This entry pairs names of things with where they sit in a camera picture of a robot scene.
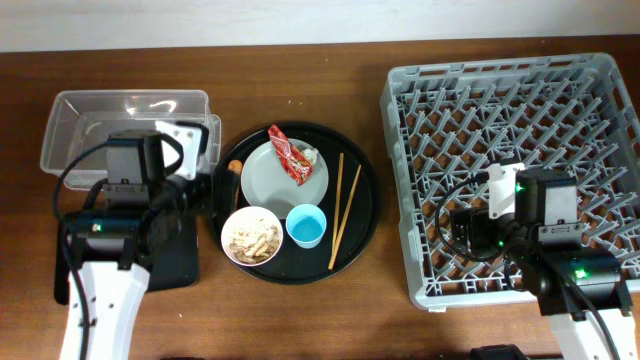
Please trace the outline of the red snack wrapper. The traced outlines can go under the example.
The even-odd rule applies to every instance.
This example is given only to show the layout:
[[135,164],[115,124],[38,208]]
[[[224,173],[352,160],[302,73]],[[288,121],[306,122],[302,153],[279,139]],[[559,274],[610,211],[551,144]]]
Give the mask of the red snack wrapper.
[[277,125],[272,125],[267,133],[285,173],[298,186],[303,185],[312,175],[314,165],[290,142]]

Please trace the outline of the light blue cup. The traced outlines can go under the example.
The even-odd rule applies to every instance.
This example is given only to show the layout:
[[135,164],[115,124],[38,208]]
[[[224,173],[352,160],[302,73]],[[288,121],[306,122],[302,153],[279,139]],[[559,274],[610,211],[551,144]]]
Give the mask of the light blue cup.
[[327,229],[327,219],[319,207],[302,204],[288,213],[285,228],[289,237],[299,247],[312,249],[321,242]]

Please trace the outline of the white tissue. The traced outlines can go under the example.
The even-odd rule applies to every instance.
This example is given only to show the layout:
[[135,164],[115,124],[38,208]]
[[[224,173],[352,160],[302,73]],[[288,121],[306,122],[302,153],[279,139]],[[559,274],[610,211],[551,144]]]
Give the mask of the white tissue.
[[317,162],[319,151],[315,148],[307,148],[302,151],[303,157],[311,164]]

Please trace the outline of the wooden chopstick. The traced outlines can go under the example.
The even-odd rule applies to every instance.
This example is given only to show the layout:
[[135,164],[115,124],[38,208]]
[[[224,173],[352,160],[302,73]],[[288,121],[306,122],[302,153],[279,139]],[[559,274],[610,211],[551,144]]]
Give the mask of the wooden chopstick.
[[340,153],[339,163],[338,163],[337,183],[336,183],[332,251],[335,250],[335,247],[336,247],[338,227],[339,227],[338,222],[339,222],[339,213],[340,213],[340,202],[341,202],[340,198],[341,198],[341,189],[342,189],[343,168],[344,168],[344,153]]
[[344,214],[343,214],[343,217],[342,217],[342,220],[341,220],[341,223],[340,223],[340,227],[339,227],[339,230],[337,232],[335,246],[333,247],[332,256],[331,256],[330,262],[328,264],[328,269],[331,270],[331,271],[334,269],[335,262],[336,262],[336,259],[337,259],[337,255],[338,255],[338,252],[339,252],[339,249],[340,249],[340,245],[341,245],[341,242],[342,242],[342,238],[343,238],[343,235],[344,235],[344,232],[345,232],[346,224],[348,222],[351,206],[352,206],[352,203],[353,203],[353,198],[354,198],[354,195],[355,195],[355,192],[356,192],[356,189],[357,189],[357,185],[358,185],[358,181],[359,181],[359,178],[360,178],[361,168],[362,168],[361,165],[359,165],[358,168],[357,168],[354,180],[352,182],[352,186],[351,186],[351,190],[350,190],[350,193],[349,193],[349,198],[348,198],[348,201],[347,201],[347,204],[346,204],[346,208],[344,210]]

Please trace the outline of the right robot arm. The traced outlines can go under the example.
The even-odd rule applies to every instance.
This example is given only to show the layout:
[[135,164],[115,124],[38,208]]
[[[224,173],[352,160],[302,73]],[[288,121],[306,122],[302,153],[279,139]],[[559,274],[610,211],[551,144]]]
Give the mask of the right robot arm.
[[632,299],[619,260],[582,243],[577,182],[567,172],[495,169],[464,186],[487,184],[503,210],[450,214],[453,241],[445,247],[470,262],[504,262],[521,272],[522,291],[535,296],[566,359],[636,359]]

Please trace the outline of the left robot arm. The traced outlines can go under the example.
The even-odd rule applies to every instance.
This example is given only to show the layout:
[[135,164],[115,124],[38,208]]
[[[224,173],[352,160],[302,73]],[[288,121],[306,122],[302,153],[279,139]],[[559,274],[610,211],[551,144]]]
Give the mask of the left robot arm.
[[198,134],[113,132],[72,160],[104,151],[107,174],[81,209],[57,212],[57,286],[68,317],[63,359],[126,359],[148,291],[189,286],[199,277],[196,218],[212,210],[213,179],[198,172]]

